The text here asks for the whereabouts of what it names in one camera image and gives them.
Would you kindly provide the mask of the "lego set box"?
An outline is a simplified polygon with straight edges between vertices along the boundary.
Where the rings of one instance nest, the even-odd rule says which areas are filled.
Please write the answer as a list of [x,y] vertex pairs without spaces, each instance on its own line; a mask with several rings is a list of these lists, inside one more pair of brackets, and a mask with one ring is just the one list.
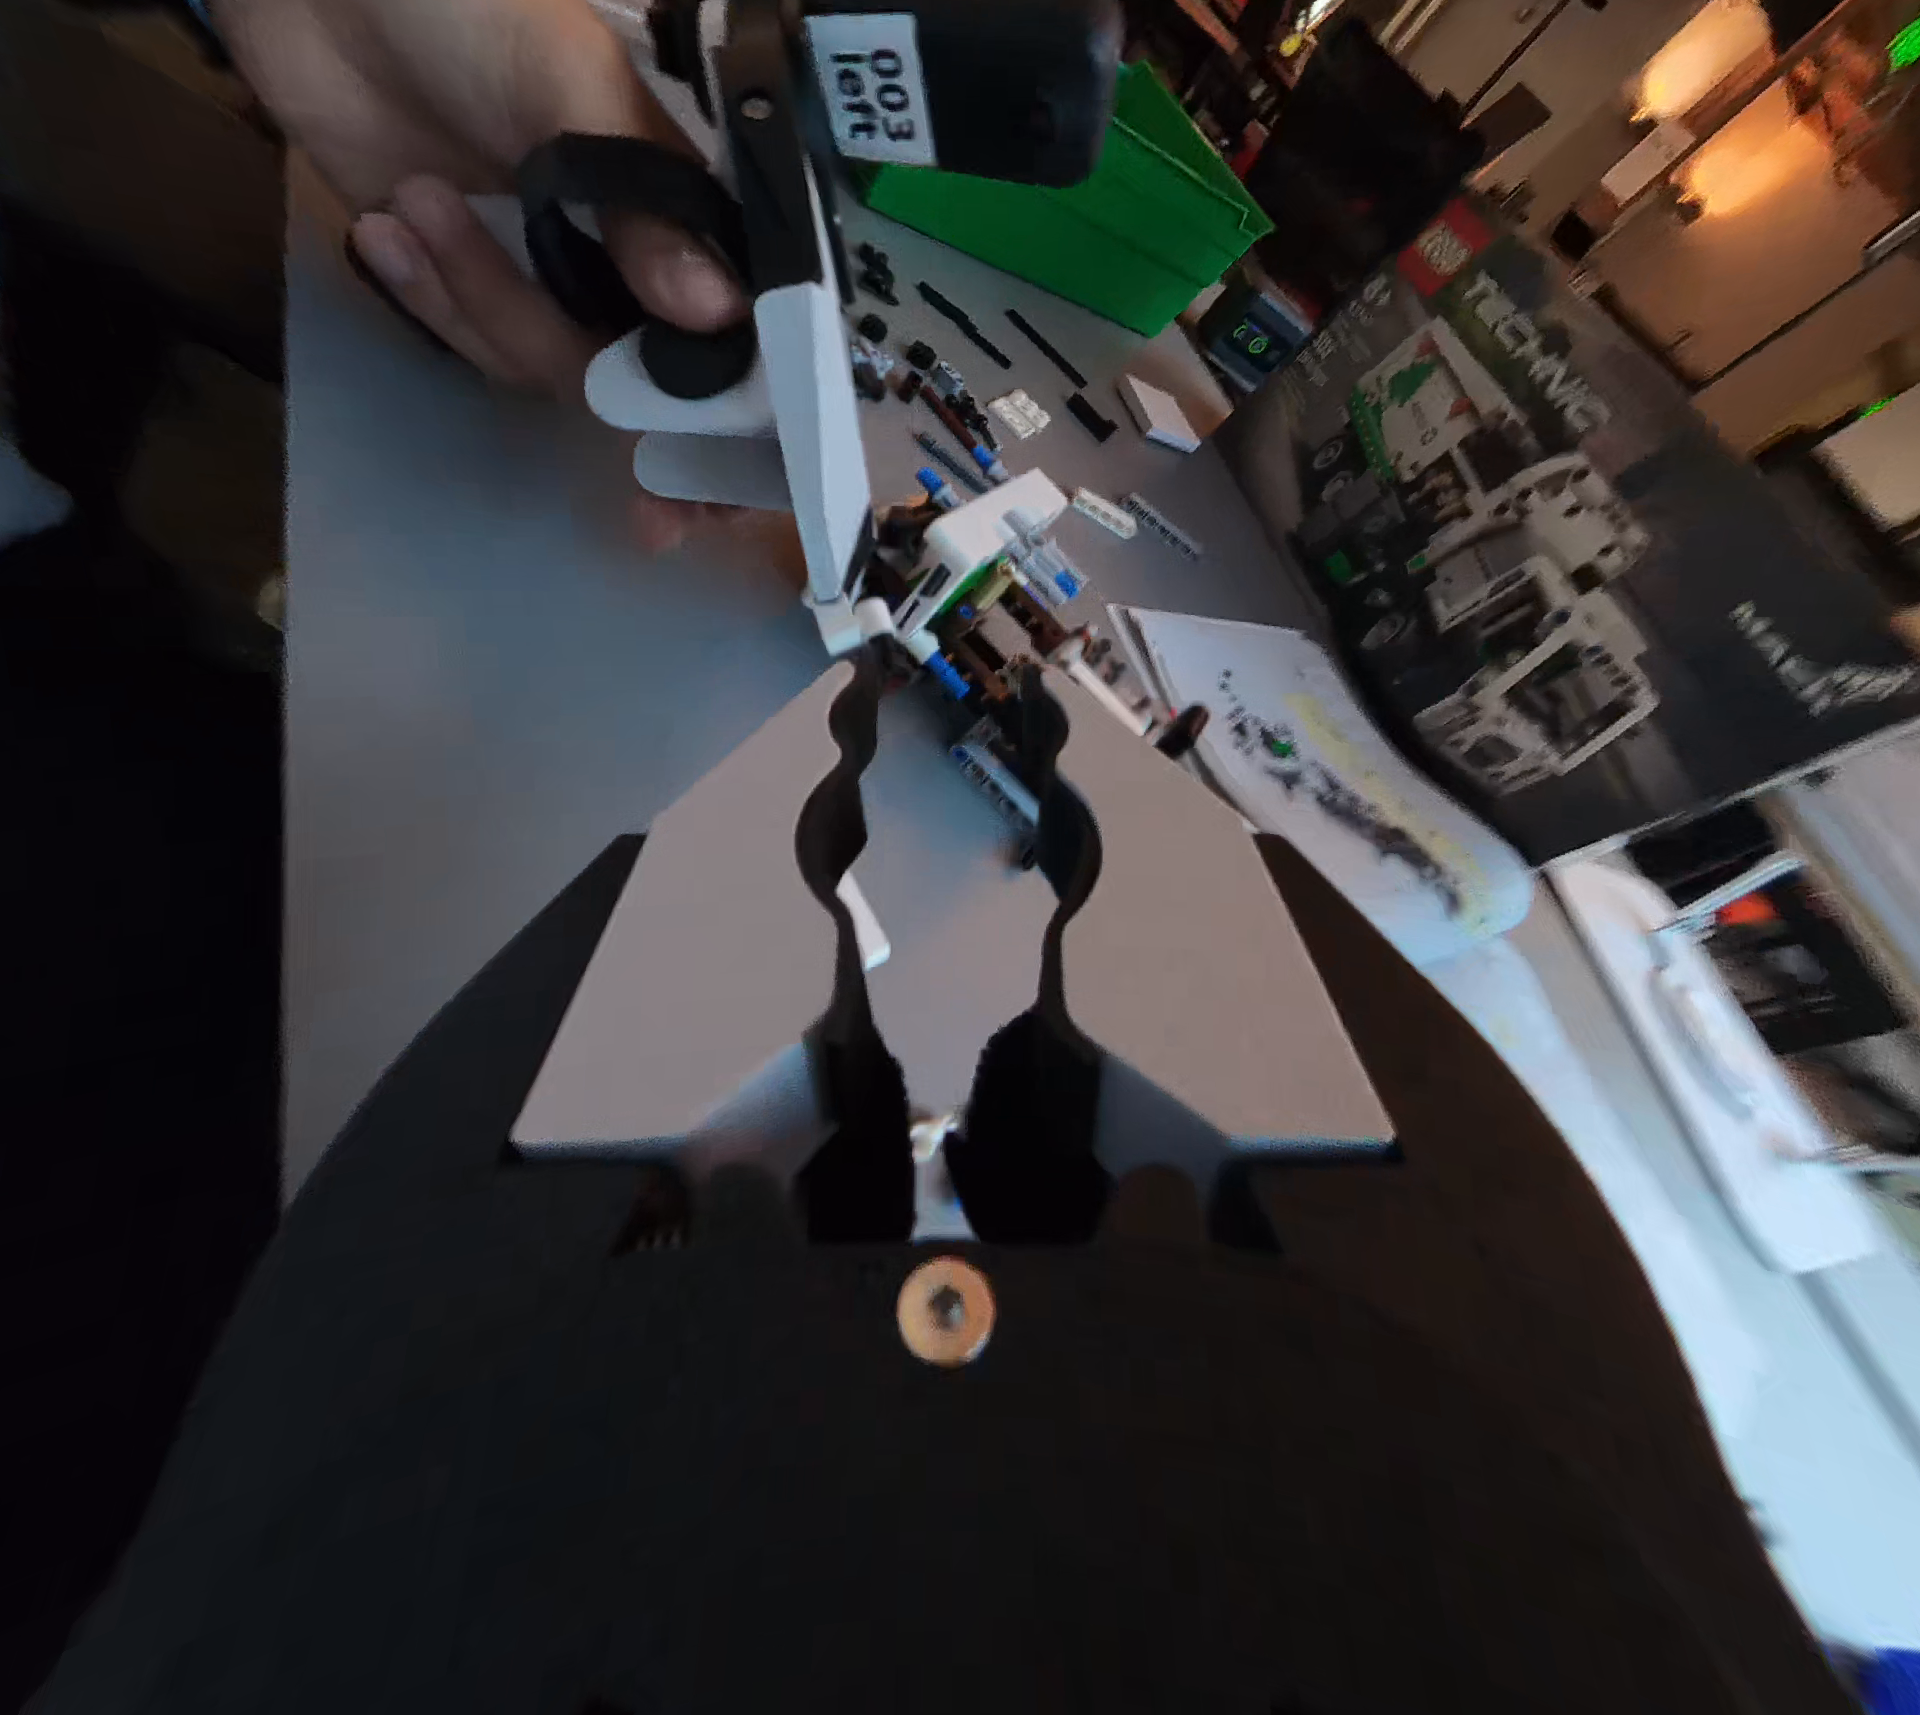
[[1527,863],[1914,723],[1914,653],[1693,394],[1474,199],[1218,433],[1390,738]]

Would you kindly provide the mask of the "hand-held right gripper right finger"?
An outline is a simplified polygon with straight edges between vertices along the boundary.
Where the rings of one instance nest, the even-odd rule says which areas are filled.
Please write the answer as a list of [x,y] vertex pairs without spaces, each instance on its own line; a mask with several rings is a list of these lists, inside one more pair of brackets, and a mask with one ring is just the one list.
[[1246,1171],[1399,1152],[1260,839],[1081,684],[1028,669],[1018,777],[1056,896],[1034,993],[987,1039],[957,1116],[976,1239],[1090,1239],[1171,1171],[1204,1209]]

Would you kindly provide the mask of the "small white box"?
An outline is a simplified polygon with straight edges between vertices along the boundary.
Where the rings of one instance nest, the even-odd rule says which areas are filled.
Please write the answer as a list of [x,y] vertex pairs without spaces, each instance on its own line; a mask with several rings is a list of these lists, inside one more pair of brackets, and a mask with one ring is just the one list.
[[1171,456],[1197,456],[1204,445],[1199,433],[1190,428],[1185,410],[1170,391],[1123,373],[1117,374],[1117,400],[1123,400],[1134,428],[1139,433],[1139,442],[1150,442],[1159,450],[1171,450]]

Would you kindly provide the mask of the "person's left hand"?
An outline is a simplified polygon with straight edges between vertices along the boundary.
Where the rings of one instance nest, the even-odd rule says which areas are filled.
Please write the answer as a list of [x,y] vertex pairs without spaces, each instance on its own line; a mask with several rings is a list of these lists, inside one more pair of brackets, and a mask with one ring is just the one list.
[[584,404],[596,341],[470,213],[563,132],[693,158],[588,0],[205,0],[229,58],[349,205],[349,260],[453,356]]

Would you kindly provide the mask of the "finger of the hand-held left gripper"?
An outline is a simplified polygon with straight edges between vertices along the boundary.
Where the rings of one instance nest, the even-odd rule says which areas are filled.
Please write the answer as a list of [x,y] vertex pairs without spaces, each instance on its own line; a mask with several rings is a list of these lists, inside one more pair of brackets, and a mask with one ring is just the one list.
[[877,553],[877,500],[850,330],[832,292],[821,281],[761,292],[756,353],[800,543],[800,602],[823,653],[852,654],[877,631],[890,631],[890,617],[860,617],[860,586]]

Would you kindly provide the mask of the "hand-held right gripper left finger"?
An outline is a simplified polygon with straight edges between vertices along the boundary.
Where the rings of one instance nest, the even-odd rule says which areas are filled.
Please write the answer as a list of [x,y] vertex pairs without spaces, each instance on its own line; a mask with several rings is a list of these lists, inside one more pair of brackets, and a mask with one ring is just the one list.
[[829,664],[641,833],[515,1117],[529,1162],[730,1163],[813,1239],[906,1239],[906,1082],[844,900],[867,855],[878,664]]

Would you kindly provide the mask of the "black floor lamp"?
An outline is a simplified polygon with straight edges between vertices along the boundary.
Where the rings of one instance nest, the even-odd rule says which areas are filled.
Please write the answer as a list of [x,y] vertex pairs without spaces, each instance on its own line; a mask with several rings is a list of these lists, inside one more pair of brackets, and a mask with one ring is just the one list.
[[1488,69],[1488,80],[1462,99],[1458,122],[1473,130],[1473,118],[1492,99],[1499,84],[1552,33],[1552,22],[1572,11],[1590,11],[1602,14],[1609,0],[1551,0],[1530,28],[1522,33],[1522,41],[1511,41],[1511,51]]

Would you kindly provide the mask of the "black lego axle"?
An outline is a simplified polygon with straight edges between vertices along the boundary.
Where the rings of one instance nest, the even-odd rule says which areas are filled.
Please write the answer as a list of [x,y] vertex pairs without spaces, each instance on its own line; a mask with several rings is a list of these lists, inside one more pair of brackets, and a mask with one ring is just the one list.
[[1018,309],[1003,309],[1003,316],[1074,391],[1090,386],[1090,374],[1056,341],[1043,341]]
[[1012,373],[1012,356],[957,309],[945,289],[916,281],[921,304],[947,319],[976,353],[987,353],[1001,373]]

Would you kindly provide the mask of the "partly built lego truck model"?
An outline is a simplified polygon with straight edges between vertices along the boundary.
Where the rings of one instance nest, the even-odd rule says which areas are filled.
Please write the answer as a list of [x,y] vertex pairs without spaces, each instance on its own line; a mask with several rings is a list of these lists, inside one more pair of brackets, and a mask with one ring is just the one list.
[[1056,669],[1129,734],[1185,762],[1212,730],[1204,702],[1162,702],[1113,631],[1068,617],[1090,578],[1058,545],[1074,510],[1043,472],[957,496],[957,469],[921,469],[921,496],[878,515],[867,594],[890,612],[892,647],[947,718],[947,765],[1012,832],[1012,863],[1034,865],[1041,793],[1020,730],[1020,680]]

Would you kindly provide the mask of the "dark device with green light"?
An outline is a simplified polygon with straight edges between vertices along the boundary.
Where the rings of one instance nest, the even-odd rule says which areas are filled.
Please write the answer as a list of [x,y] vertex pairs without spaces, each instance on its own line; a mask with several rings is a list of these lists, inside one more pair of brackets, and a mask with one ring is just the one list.
[[1234,394],[1257,394],[1315,336],[1315,312],[1287,289],[1234,269],[1197,319],[1199,356]]

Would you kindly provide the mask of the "white storage box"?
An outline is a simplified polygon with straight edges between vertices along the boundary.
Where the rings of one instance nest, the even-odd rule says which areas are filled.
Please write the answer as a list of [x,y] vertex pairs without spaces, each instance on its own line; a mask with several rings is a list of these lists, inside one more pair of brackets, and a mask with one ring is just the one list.
[[1914,936],[1797,805],[1551,865],[1556,909],[1756,1255],[1914,1271]]

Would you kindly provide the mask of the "lego instruction booklet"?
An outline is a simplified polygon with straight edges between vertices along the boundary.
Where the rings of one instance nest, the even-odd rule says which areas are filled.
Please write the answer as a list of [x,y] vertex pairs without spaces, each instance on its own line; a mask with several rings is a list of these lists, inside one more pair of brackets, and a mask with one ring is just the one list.
[[1212,709],[1199,777],[1409,965],[1446,965],[1530,911],[1522,855],[1401,762],[1315,636],[1123,602],[1110,617],[1170,709]]

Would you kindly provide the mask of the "scattered small lego pieces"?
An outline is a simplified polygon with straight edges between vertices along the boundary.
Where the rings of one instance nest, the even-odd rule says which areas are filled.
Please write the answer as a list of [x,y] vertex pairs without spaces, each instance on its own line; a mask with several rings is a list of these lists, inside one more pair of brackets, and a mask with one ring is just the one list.
[[976,347],[921,304],[916,281],[897,281],[878,242],[852,242],[850,353],[856,400],[921,410],[945,433],[947,460],[966,456],[964,477],[976,485],[1010,481],[1003,442],[987,416],[987,400],[953,363],[953,353]]

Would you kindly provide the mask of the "green plastic bin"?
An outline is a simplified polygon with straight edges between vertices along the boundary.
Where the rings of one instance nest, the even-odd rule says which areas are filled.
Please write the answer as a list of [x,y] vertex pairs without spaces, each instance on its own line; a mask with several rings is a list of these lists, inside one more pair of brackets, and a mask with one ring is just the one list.
[[1150,64],[1117,69],[1099,163],[1075,187],[996,182],[937,163],[856,163],[852,187],[877,217],[1136,336],[1159,336],[1273,234]]

